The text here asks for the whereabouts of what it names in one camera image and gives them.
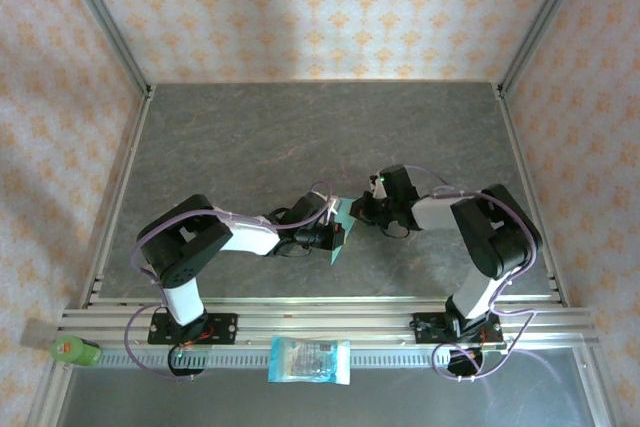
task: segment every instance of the floral wallpaper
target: floral wallpaper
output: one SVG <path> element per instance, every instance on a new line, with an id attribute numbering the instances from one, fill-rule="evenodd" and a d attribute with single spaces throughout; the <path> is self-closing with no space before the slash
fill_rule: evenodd
<path id="1" fill-rule="evenodd" d="M 640 0 L 565 0 L 508 99 L 571 300 L 640 419 Z"/>
<path id="2" fill-rule="evenodd" d="M 147 80 L 501 80 L 543 0 L 106 0 Z"/>
<path id="3" fill-rule="evenodd" d="M 0 15 L 0 424 L 18 426 L 140 96 L 83 0 L 0 0 Z"/>

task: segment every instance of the small green cylinder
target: small green cylinder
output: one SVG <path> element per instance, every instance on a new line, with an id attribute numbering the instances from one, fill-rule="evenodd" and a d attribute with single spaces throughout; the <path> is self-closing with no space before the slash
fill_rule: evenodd
<path id="1" fill-rule="evenodd" d="M 75 335 L 58 337 L 51 346 L 51 355 L 61 362 L 76 365 L 93 365 L 100 358 L 100 346 Z"/>

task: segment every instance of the snack package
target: snack package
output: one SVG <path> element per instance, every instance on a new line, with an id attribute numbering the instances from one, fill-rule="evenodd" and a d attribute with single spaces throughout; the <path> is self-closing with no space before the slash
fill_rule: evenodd
<path id="1" fill-rule="evenodd" d="M 297 340 L 274 337 L 269 382 L 327 382 L 349 385 L 348 340 Z"/>

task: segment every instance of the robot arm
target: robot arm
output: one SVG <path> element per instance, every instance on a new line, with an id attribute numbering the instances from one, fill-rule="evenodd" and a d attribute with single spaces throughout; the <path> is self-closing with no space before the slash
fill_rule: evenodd
<path id="1" fill-rule="evenodd" d="M 397 222 L 407 230 L 460 231 L 475 268 L 446 302 L 446 329 L 454 339 L 473 333 L 487 320 L 490 299 L 505 277 L 532 255 L 525 234 L 506 212 L 484 198 L 420 198 L 401 165 L 383 169 L 370 182 L 370 191 L 352 205 L 353 217 L 382 229 Z M 540 234 L 504 186 L 493 185 L 483 193 L 511 208 L 541 248 Z"/>
<path id="2" fill-rule="evenodd" d="M 138 240 L 164 222 L 192 211 L 211 210 L 176 222 L 142 246 L 142 253 L 160 279 L 175 323 L 184 338 L 199 335 L 204 305 L 198 292 L 197 274 L 222 251 L 251 252 L 261 256 L 288 256 L 296 247 L 333 250 L 344 242 L 344 230 L 333 222 L 340 199 L 329 200 L 327 214 L 298 228 L 283 228 L 316 214 L 326 197 L 308 192 L 291 208 L 277 209 L 267 216 L 234 216 L 214 208 L 203 195 L 194 195 L 146 226 Z"/>

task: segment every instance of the black mounting plate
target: black mounting plate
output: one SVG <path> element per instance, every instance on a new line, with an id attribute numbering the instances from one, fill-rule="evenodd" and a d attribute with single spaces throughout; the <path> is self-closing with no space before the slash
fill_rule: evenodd
<path id="1" fill-rule="evenodd" d="M 447 321 L 445 315 L 444 312 L 418 312 L 413 314 L 413 321 L 409 326 L 415 334 L 416 344 L 442 344 L 446 342 L 504 343 L 502 329 L 500 328 L 500 318 L 496 314 L 490 313 L 487 316 L 487 320 L 459 338 L 456 338 L 446 330 Z"/>
<path id="2" fill-rule="evenodd" d="M 207 312 L 202 331 L 207 332 L 213 327 L 213 335 L 198 340 L 198 345 L 233 345 L 238 331 L 237 314 L 216 314 Z M 149 337 L 151 345 L 176 345 L 191 340 L 185 338 L 184 330 L 176 324 L 167 312 L 156 312 L 151 318 Z"/>

